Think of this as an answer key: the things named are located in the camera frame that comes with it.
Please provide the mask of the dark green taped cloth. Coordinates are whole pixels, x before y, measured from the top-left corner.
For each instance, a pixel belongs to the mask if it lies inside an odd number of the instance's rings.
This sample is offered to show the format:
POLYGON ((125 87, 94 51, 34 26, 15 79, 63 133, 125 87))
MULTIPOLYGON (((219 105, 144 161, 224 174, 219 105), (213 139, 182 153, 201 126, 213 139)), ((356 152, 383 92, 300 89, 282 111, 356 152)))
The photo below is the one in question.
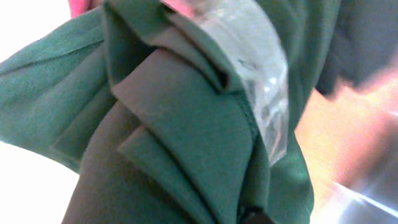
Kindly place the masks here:
POLYGON ((396 48, 396 1, 101 1, 2 62, 1 141, 79 175, 64 223, 309 223, 308 99, 396 48))

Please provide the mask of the pink shirt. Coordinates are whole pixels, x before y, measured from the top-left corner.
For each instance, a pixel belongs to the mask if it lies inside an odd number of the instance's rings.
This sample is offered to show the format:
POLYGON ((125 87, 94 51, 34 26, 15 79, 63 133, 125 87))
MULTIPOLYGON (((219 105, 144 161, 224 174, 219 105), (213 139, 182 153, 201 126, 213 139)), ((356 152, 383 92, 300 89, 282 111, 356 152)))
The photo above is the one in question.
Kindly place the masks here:
MULTIPOLYGON (((102 0, 68 0, 71 18, 75 18, 98 7, 102 0)), ((163 4, 186 17, 192 17, 194 8, 188 0, 161 0, 163 4)))

